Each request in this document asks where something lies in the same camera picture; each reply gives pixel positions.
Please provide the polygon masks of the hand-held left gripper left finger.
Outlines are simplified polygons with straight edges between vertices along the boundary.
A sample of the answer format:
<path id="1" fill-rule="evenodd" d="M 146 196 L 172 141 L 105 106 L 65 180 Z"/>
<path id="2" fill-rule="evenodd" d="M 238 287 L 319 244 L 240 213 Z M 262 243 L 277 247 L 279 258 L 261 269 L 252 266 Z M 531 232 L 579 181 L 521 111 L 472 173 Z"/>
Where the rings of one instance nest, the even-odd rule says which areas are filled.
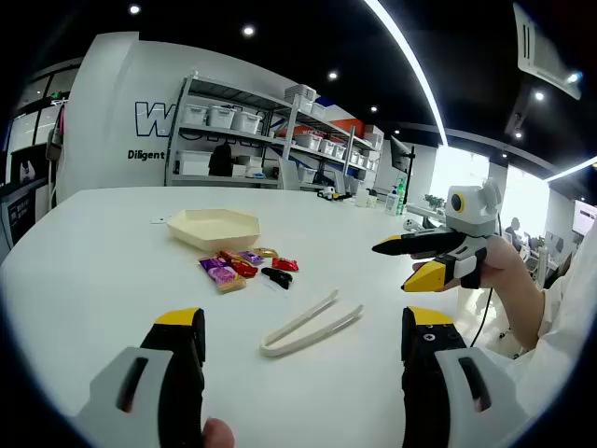
<path id="1" fill-rule="evenodd" d="M 92 379 L 77 428 L 92 447 L 202 447 L 204 362 L 203 310 L 160 316 Z"/>

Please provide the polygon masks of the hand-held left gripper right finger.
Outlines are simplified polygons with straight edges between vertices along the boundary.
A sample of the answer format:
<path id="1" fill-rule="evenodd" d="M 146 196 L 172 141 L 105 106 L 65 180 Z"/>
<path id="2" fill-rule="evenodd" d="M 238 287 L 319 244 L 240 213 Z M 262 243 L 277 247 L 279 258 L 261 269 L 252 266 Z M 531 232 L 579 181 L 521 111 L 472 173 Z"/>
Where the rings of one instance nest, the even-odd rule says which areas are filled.
<path id="1" fill-rule="evenodd" d="M 529 420 L 511 378 L 441 312 L 402 314 L 405 447 L 501 447 Z"/>

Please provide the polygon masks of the person's right hand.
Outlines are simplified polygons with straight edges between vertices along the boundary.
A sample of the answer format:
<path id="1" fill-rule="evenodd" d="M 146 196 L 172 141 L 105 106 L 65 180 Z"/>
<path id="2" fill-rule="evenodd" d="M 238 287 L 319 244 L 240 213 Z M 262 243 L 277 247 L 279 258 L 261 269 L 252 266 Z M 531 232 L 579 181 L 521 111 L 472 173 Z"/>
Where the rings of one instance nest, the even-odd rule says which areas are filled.
<path id="1" fill-rule="evenodd" d="M 493 288 L 500 297 L 534 289 L 535 283 L 514 246 L 499 236 L 487 241 L 487 255 L 481 264 L 480 285 Z"/>

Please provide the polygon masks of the person's left hand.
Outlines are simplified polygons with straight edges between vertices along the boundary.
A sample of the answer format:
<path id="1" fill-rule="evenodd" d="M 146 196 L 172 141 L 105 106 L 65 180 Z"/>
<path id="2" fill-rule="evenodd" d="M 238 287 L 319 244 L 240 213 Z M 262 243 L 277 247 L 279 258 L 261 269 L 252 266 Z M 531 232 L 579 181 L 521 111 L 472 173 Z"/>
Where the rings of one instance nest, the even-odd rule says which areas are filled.
<path id="1" fill-rule="evenodd" d="M 221 419 L 209 417 L 202 431 L 205 448 L 233 448 L 235 438 L 230 427 Z"/>

